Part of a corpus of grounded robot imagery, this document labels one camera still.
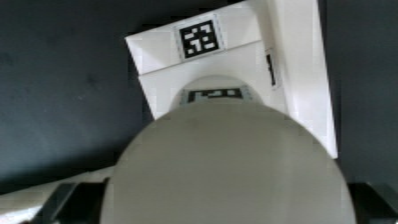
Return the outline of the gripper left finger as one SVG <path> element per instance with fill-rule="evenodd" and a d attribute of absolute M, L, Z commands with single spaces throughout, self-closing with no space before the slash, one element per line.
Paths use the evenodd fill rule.
<path fill-rule="evenodd" d="M 62 183 L 44 201 L 32 224 L 100 224 L 105 182 Z"/>

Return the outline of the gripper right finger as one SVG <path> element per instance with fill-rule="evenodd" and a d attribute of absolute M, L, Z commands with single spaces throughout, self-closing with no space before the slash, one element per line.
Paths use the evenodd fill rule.
<path fill-rule="evenodd" d="M 386 184 L 348 184 L 357 224 L 398 224 L 398 192 Z"/>

